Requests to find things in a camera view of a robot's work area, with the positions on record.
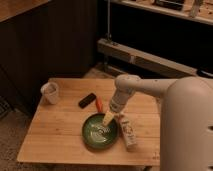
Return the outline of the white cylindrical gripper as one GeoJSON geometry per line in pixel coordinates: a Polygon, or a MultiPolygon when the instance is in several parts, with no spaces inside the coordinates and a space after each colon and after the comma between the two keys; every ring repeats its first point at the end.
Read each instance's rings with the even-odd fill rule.
{"type": "MultiPolygon", "coordinates": [[[[132,92],[125,92],[117,89],[110,100],[109,109],[114,113],[120,113],[131,97],[132,92]]],[[[107,126],[114,119],[114,114],[112,112],[107,111],[105,113],[102,121],[104,126],[107,126]]]]}

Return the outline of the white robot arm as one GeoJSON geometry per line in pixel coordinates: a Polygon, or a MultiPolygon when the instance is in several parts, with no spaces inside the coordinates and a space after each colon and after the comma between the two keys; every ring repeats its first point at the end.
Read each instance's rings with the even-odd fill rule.
{"type": "Polygon", "coordinates": [[[109,110],[121,112],[136,92],[162,100],[160,171],[213,171],[213,79],[115,78],[109,110]]]}

